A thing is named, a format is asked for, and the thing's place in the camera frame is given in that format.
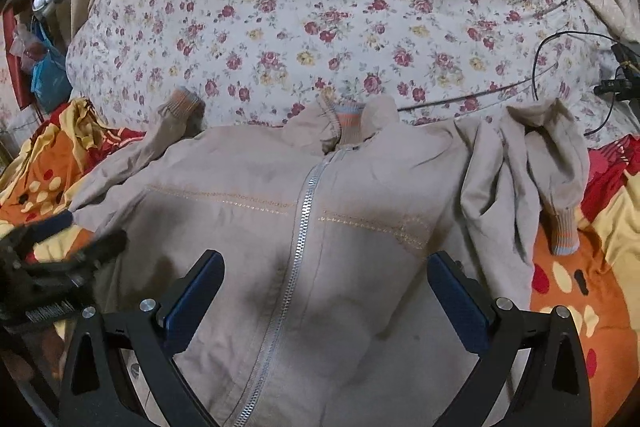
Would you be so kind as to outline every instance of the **blue gripper pad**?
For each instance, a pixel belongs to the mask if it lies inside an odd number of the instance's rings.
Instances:
[[[482,355],[489,349],[490,320],[460,282],[460,279],[466,279],[464,274],[450,258],[450,263],[447,264],[442,257],[443,254],[447,255],[437,252],[428,257],[427,280],[465,349],[470,353]],[[458,276],[453,274],[453,269],[459,272]],[[466,280],[478,284],[473,279]]]
[[[156,319],[164,327],[162,346],[168,355],[187,349],[224,278],[222,255],[207,250],[162,297]]]
[[[74,217],[68,210],[63,210],[55,216],[48,217],[33,225],[31,227],[31,237],[34,243],[42,243],[47,238],[57,233],[68,229],[74,222]]]

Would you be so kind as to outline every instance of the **rose pattern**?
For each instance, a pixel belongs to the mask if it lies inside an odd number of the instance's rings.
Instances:
[[[495,120],[504,104],[532,101],[534,52],[566,29],[606,32],[584,0],[96,0],[67,70],[109,124],[132,128],[179,85],[206,103],[205,126],[280,125],[318,94],[388,94],[413,124]],[[582,99],[614,63],[605,46],[549,42],[539,95],[597,126]]]

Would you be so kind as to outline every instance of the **black cable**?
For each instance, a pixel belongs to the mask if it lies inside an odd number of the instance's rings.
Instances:
[[[546,39],[544,39],[542,42],[540,42],[540,45],[538,46],[538,49],[536,50],[536,56],[533,58],[533,71],[531,72],[531,88],[532,88],[531,90],[533,92],[533,98],[535,98],[536,101],[539,100],[539,98],[538,98],[538,90],[536,89],[536,66],[538,64],[538,57],[540,56],[540,50],[542,49],[542,46],[544,46],[547,42],[552,41],[553,39],[557,39],[558,37],[561,37],[563,35],[571,35],[571,34],[573,34],[573,35],[593,35],[595,37],[602,37],[603,39],[609,39],[611,42],[615,42],[616,44],[620,44],[620,45],[624,46],[629,51],[631,51],[636,57],[640,58],[639,54],[637,54],[635,51],[630,49],[628,46],[626,46],[625,44],[623,44],[619,40],[614,39],[612,37],[609,37],[608,35],[603,35],[602,33],[579,32],[577,30],[566,30],[566,31],[554,33],[553,35],[549,35]]]
[[[587,131],[586,133],[584,133],[583,136],[585,138],[587,138],[588,136],[591,136],[592,134],[596,134],[609,121],[609,118],[611,117],[611,113],[613,112],[613,105],[616,103],[616,94],[612,93],[612,95],[613,95],[613,97],[611,99],[611,106],[609,107],[609,113],[607,114],[607,118],[604,119],[604,122],[602,122],[597,129],[594,129],[593,131]]]

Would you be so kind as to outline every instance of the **ribbed cuff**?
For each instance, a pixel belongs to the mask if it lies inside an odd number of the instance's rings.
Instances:
[[[580,238],[574,210],[566,208],[551,215],[551,251],[555,255],[569,255],[578,250]]]
[[[364,104],[358,102],[342,102],[334,105],[334,111],[340,123],[339,145],[362,142],[360,120],[363,109]]]
[[[178,120],[186,122],[191,113],[202,103],[198,95],[186,87],[178,87],[166,103],[167,109]]]

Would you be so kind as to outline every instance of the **decorative stitching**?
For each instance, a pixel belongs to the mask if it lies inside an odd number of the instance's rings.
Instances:
[[[356,219],[350,216],[343,216],[341,214],[334,214],[333,212],[324,211],[324,216],[318,218],[319,221],[327,221],[330,223],[340,223],[341,225],[348,225],[350,227],[358,227],[360,229],[372,230],[374,232],[392,233],[398,240],[404,240],[409,245],[415,248],[421,249],[426,245],[426,241],[420,240],[413,235],[409,235],[404,231],[402,227],[390,227],[385,225],[376,224],[373,221],[367,221],[365,219]],[[419,219],[412,218],[411,221],[420,222]]]
[[[281,215],[284,215],[284,216],[286,216],[289,213],[288,212],[281,212],[279,210],[272,210],[270,208],[264,208],[262,206],[253,206],[253,205],[246,204],[246,203],[239,203],[237,201],[225,200],[225,199],[222,199],[222,198],[224,198],[224,197],[238,198],[238,199],[246,200],[246,201],[255,201],[256,203],[272,204],[273,206],[279,206],[279,207],[293,206],[292,203],[276,203],[275,201],[259,200],[257,198],[251,198],[251,197],[248,197],[248,196],[241,196],[240,194],[227,194],[225,192],[194,192],[194,191],[191,191],[191,190],[181,190],[181,189],[172,190],[172,189],[166,188],[166,187],[158,187],[157,185],[147,185],[146,188],[148,190],[155,190],[156,192],[162,192],[164,194],[170,194],[172,196],[178,196],[179,198],[185,198],[187,200],[190,200],[190,199],[202,199],[202,198],[199,198],[199,196],[202,196],[204,198],[209,198],[209,199],[212,199],[214,201],[217,201],[218,203],[233,204],[235,206],[240,206],[242,208],[248,208],[250,210],[260,210],[261,212],[268,212],[270,214],[281,214]]]

